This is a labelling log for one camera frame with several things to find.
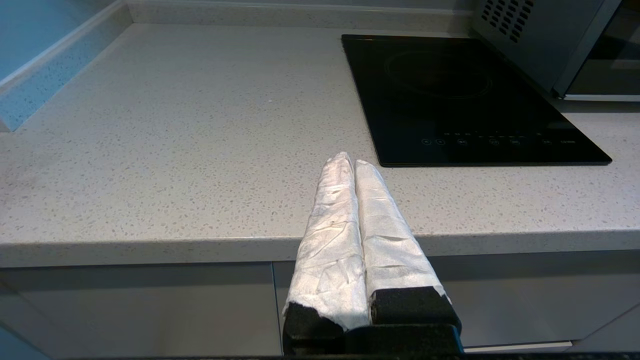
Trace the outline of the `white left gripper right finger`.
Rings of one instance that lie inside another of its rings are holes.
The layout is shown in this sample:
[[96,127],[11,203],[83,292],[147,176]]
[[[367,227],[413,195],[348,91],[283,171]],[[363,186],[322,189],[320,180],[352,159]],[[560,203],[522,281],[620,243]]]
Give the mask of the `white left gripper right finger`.
[[461,354],[461,321],[379,171],[355,165],[370,324],[345,350],[371,356]]

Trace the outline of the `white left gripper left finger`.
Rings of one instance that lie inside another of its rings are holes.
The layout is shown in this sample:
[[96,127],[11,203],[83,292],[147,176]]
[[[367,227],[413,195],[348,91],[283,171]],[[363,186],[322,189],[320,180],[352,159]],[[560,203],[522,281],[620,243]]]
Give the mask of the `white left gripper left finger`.
[[322,167],[283,308],[286,355],[339,354],[370,324],[355,175],[346,152]]

